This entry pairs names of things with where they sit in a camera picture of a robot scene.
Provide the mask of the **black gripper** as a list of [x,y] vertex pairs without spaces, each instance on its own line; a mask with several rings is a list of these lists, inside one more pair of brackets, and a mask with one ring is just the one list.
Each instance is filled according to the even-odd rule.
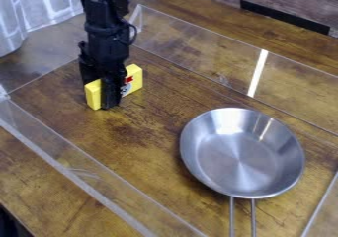
[[[130,13],[129,0],[81,0],[86,16],[87,41],[78,46],[79,72],[83,84],[99,79],[98,66],[122,64],[130,56],[133,24],[125,19]],[[109,110],[121,103],[127,70],[118,67],[102,78],[102,108]]]

